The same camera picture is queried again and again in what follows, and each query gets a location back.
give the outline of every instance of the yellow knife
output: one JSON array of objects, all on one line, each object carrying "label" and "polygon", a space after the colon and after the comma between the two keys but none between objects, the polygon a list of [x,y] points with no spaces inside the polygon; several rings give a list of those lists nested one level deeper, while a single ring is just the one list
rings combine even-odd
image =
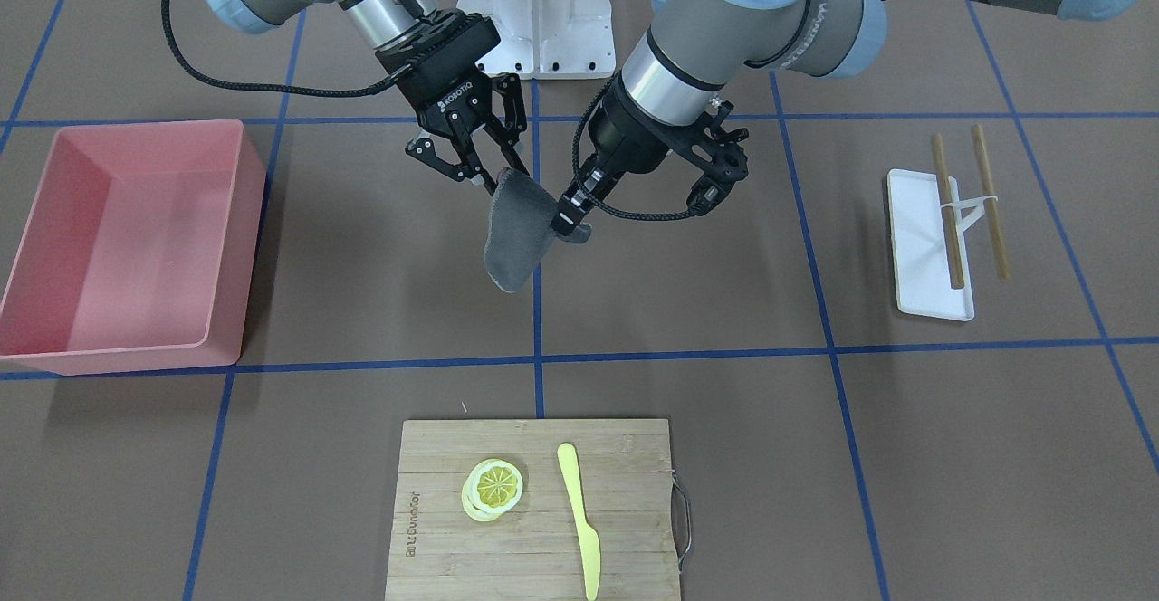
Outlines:
[{"label": "yellow knife", "polygon": [[580,484],[580,457],[576,446],[570,441],[555,449],[560,460],[560,471],[563,472],[563,485],[568,488],[568,501],[571,503],[571,516],[576,520],[576,534],[580,536],[580,558],[583,560],[583,589],[588,601],[596,601],[599,592],[599,535],[588,523],[583,511],[583,485]]}]

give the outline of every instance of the wooden dowel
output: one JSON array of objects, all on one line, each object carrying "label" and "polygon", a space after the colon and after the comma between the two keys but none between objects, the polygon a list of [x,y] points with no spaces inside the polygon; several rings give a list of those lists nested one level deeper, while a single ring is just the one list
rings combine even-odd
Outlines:
[{"label": "wooden dowel", "polygon": [[[990,173],[990,155],[986,153],[986,139],[982,134],[982,126],[974,126],[974,155],[978,159],[978,173],[982,175],[982,195],[993,197],[994,177]],[[990,226],[990,247],[994,250],[994,267],[998,270],[998,280],[1009,283],[1011,264],[1006,255],[1006,237],[1003,236],[1001,217],[998,214],[998,201],[994,198],[986,198],[986,225]]]},{"label": "wooden dowel", "polygon": [[[946,168],[946,148],[940,134],[933,135],[934,167],[938,168],[938,198],[941,205],[952,204],[954,198],[949,189],[949,171]],[[942,234],[946,239],[946,259],[949,263],[949,286],[965,287],[965,272],[962,271],[962,249],[957,242],[957,221],[952,206],[942,206]]]}]

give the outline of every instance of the cutting board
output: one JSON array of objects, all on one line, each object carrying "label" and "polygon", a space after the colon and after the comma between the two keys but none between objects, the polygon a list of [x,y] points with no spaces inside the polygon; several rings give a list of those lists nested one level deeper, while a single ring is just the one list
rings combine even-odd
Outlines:
[{"label": "cutting board", "polygon": [[[576,446],[603,554],[599,600],[679,601],[668,420],[407,420],[387,601],[584,599],[583,564],[555,448]],[[494,522],[459,496],[484,459],[519,468],[523,498]]]}]

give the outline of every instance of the gray cloth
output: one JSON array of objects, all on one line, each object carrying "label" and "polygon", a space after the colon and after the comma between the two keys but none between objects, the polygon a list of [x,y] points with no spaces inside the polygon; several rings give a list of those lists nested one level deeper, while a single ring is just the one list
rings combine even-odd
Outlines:
[{"label": "gray cloth", "polygon": [[498,288],[509,294],[518,292],[555,239],[583,243],[591,236],[591,226],[583,222],[570,237],[556,237],[552,218],[555,218],[555,198],[547,189],[523,173],[500,175],[483,249],[483,264]]}]

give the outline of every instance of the pink bin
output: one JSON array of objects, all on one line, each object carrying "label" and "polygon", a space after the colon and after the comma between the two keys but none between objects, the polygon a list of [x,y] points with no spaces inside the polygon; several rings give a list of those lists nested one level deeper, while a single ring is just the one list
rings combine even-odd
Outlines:
[{"label": "pink bin", "polygon": [[0,301],[0,361],[238,361],[264,181],[236,119],[61,127]]}]

